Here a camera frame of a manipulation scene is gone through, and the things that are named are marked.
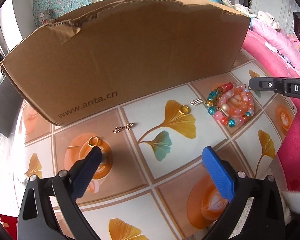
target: gold ring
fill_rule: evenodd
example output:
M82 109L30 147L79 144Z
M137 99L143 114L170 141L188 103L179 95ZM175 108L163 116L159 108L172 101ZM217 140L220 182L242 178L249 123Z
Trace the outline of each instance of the gold ring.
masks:
M94 140L94 139L97 139L97 143L92 144L92 140ZM92 137L89 139L89 141L88 141L88 145L89 145L90 147L95 147L95 146L98 145L98 143L99 143L99 138L98 138L97 136L92 136Z
M190 113L190 109L186 105L181 105L181 106L179 106L179 113L180 114L189 114Z

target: teal ginkgo leaf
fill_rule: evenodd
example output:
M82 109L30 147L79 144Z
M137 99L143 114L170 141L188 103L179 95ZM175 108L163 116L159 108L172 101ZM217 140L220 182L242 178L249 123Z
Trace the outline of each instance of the teal ginkgo leaf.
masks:
M160 132L152 141L142 141L152 147L155 158L160 162L170 152L172 145L169 133L167 131Z
M260 91L258 91L258 90L252 90L255 94L256 94L256 96L258 97L258 98L261 98L261 92Z

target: blue gripper pad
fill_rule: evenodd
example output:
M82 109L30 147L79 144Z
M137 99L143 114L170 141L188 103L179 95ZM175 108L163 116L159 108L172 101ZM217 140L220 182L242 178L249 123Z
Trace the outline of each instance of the blue gripper pad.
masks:
M223 168L217 158L217 154L210 146L203 149L202 162L221 197L228 200L228 202L231 202L234 198L234 182Z
M80 166L80 171L72 181L73 192L71 194L71 198L73 201L76 201L77 198L83 197L94 173L101 163L101 160L102 153L100 148L93 147L83 160L76 162Z

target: pink blanket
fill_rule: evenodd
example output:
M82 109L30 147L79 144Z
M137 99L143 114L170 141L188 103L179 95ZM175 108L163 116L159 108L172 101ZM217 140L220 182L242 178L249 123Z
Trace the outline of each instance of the pink blanket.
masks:
M274 77L296 77L295 69L265 45L266 40L248 30L242 48L258 60ZM277 153L289 191L300 192L300 99L292 98L297 114Z
M300 73L300 48L296 49L284 31L277 32L258 19L252 19L252 31L264 38L281 54L287 57Z

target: silver charm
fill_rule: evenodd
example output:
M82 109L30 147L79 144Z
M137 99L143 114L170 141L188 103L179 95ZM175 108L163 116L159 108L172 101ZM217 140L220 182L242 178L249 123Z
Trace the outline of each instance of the silver charm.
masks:
M217 107L216 110L220 111L226 118L229 118L230 115L225 110L223 110L221 107Z
M121 126L121 127L116 127L112 132L113 133L118 133L120 131L123 131L123 130L131 130L131 128L134 126L134 123L131 122L131 123L128 123L127 125L124 125L124 126Z
M190 101L191 106L197 106L203 104L202 98L197 98L195 100Z

